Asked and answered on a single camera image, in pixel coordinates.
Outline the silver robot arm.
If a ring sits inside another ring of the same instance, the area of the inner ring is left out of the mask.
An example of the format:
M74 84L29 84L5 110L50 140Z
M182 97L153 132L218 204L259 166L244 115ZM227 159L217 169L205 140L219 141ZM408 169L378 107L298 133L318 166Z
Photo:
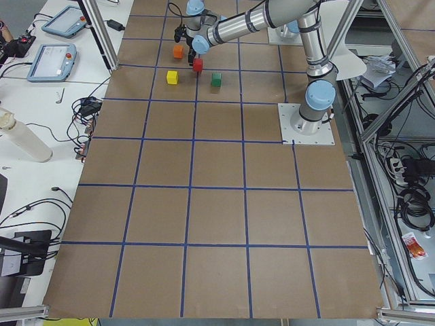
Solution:
M205 9L203 1L186 5L186 41L195 54L263 29L297 22L307 63L314 69L330 68L320 15L321 1L263 1L247 11L223 19Z
M303 16L312 5L312 1L264 1L245 12L222 18L206 9L203 1L189 1L183 20L189 40L203 38L209 46L216 46L289 23Z

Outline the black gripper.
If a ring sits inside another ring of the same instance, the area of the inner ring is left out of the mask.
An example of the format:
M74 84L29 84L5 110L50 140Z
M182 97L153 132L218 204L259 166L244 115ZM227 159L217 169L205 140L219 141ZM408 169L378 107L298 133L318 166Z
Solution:
M179 43L182 38L186 37L186 27L185 26L178 26L174 30L174 41L176 43ZM193 48L189 48L188 52L188 64L193 65L194 59L196 58L196 52Z

